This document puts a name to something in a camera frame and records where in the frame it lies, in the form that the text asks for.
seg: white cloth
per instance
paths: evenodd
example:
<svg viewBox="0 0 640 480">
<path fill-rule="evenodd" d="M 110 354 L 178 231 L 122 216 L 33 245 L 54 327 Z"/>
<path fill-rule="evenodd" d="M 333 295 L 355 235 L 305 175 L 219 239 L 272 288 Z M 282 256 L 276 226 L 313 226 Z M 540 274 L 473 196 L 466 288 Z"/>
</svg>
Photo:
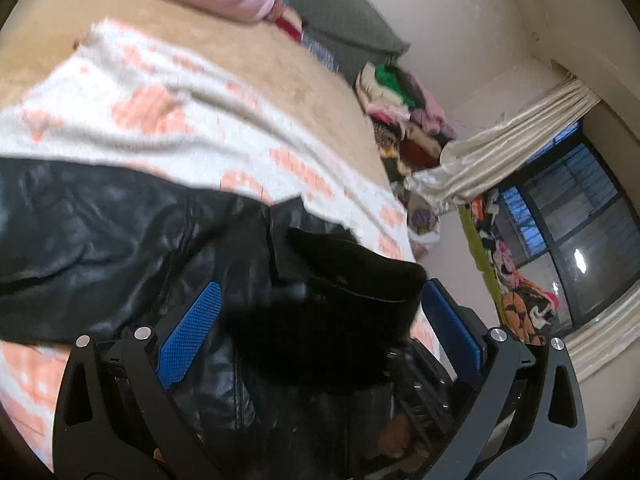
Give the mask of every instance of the white cloth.
<svg viewBox="0 0 640 480">
<path fill-rule="evenodd" d="M 127 25 L 94 25 L 75 54 L 0 113 L 0 155 L 127 166 L 191 187 L 279 202 L 350 228 L 369 249 L 412 260 L 406 214 L 244 82 Z M 412 335 L 439 357 L 418 310 Z M 0 402 L 51 467 L 68 349 L 0 341 Z"/>
<path fill-rule="evenodd" d="M 517 170 L 562 130 L 575 123 L 600 98 L 572 77 L 515 117 L 469 140 L 452 141 L 440 155 L 440 165 L 405 180 L 437 213 L 471 202 Z"/>
</svg>

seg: metal screw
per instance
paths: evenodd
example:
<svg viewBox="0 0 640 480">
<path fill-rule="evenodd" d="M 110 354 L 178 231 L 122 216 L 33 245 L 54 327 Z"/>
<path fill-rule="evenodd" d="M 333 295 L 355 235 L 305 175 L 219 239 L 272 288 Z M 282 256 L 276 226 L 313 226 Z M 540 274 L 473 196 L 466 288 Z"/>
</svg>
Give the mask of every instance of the metal screw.
<svg viewBox="0 0 640 480">
<path fill-rule="evenodd" d="M 491 339 L 496 341 L 507 341 L 507 333 L 501 328 L 494 328 L 491 330 Z"/>
<path fill-rule="evenodd" d="M 151 329 L 148 326 L 141 326 L 133 333 L 133 335 L 138 341 L 144 341 L 145 339 L 149 339 L 149 336 L 151 336 Z"/>
<path fill-rule="evenodd" d="M 564 341 L 562 341 L 562 339 L 555 337 L 551 340 L 551 346 L 553 348 L 555 348 L 556 350 L 563 350 L 564 349 Z"/>
<path fill-rule="evenodd" d="M 89 344 L 89 341 L 91 341 L 91 338 L 89 336 L 81 335 L 78 339 L 76 339 L 76 346 L 78 348 L 84 348 Z"/>
</svg>

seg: beige bed sheet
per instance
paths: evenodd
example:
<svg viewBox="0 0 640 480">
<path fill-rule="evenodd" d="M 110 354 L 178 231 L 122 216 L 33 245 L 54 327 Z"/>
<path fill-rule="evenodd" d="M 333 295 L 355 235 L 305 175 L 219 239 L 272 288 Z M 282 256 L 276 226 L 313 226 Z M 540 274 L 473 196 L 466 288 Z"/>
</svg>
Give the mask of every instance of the beige bed sheet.
<svg viewBox="0 0 640 480">
<path fill-rule="evenodd" d="M 344 79 L 273 25 L 240 25 L 169 0 L 20 0 L 0 31 L 0 108 L 44 79 L 105 17 L 190 48 L 245 79 L 364 177 L 388 187 L 372 127 Z"/>
</svg>

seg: window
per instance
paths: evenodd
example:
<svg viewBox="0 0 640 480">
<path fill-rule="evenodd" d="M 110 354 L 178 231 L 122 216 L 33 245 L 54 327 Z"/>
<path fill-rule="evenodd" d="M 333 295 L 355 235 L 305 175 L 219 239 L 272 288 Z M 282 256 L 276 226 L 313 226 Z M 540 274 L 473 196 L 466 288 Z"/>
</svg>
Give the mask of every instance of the window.
<svg viewBox="0 0 640 480">
<path fill-rule="evenodd" d="M 640 221 L 572 124 L 499 186 L 495 227 L 525 278 L 558 297 L 553 333 L 597 316 L 640 278 Z"/>
</svg>

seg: gray fabric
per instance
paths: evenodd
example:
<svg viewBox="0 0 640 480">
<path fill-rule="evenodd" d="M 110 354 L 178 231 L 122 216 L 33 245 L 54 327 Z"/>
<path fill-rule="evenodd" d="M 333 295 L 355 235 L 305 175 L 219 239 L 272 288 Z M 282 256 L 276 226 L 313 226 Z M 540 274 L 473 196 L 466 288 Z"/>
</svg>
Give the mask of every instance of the gray fabric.
<svg viewBox="0 0 640 480">
<path fill-rule="evenodd" d="M 289 4 L 334 54 L 340 72 L 351 83 L 367 61 L 385 62 L 409 48 L 369 0 L 289 0 Z"/>
</svg>

